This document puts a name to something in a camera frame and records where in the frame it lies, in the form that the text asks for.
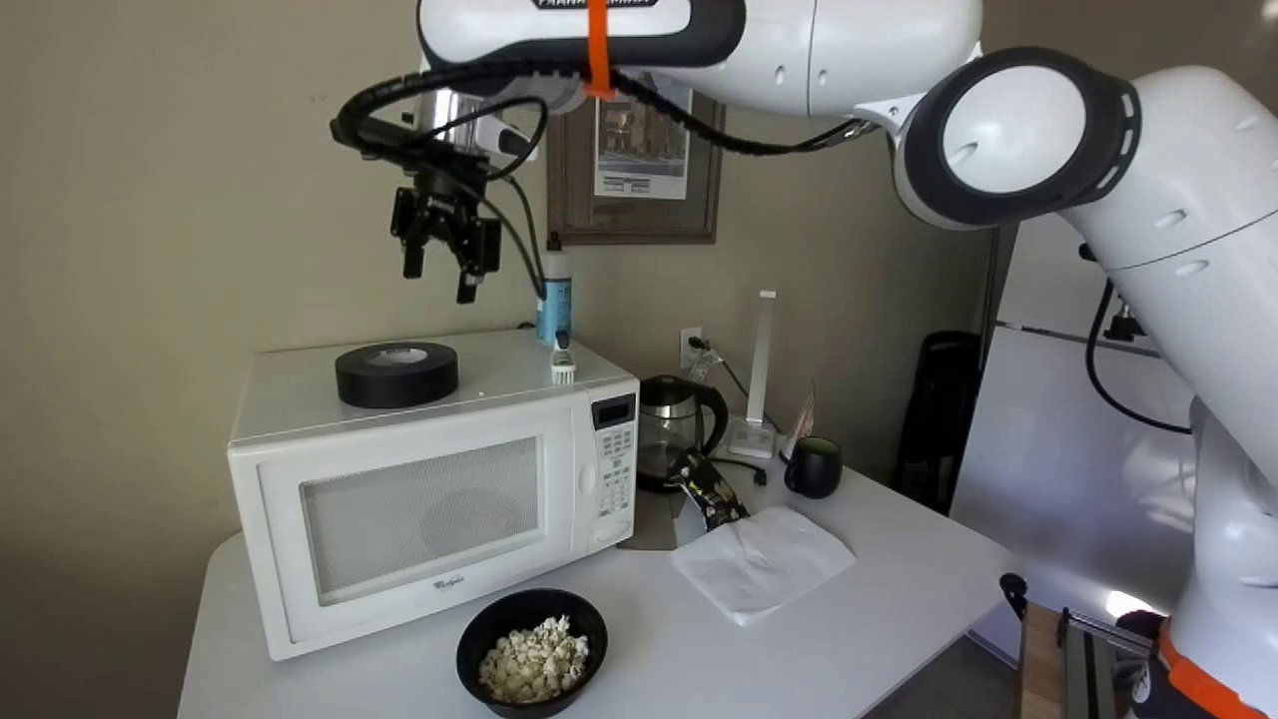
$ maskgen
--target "electric kettle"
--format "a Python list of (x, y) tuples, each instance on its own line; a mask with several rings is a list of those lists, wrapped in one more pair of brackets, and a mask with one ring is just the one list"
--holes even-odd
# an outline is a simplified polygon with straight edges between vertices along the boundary
[(639, 385), (639, 489), (673, 493), (669, 472), (681, 456), (709, 456), (727, 429), (727, 404), (715, 388), (680, 377)]

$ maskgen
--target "microwave control panel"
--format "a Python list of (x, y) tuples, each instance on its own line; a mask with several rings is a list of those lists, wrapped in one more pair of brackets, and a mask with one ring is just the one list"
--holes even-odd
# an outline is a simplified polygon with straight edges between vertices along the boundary
[(635, 513), (635, 397), (600, 401), (596, 419), (596, 460), (600, 460), (600, 496), (596, 516), (612, 520), (615, 513)]

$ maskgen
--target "kettle handle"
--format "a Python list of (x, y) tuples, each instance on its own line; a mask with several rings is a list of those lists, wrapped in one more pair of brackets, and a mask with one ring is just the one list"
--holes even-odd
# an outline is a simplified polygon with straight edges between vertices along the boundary
[(696, 404), (709, 408), (715, 417), (709, 439), (703, 445), (703, 456), (709, 456), (727, 431), (727, 404), (715, 388), (703, 388), (703, 385), (696, 385)]

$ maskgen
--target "microwave window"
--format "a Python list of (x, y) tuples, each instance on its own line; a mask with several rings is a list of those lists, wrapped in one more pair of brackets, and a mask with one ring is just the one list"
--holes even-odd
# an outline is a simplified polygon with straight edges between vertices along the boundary
[(305, 489), (318, 602), (536, 545), (536, 439)]

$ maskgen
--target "black tape roll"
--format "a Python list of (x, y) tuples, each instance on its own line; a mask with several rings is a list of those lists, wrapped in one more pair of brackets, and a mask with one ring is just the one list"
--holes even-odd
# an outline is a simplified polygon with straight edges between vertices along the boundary
[(335, 360), (335, 393), (355, 408), (415, 408), (456, 393), (445, 343), (371, 343)]

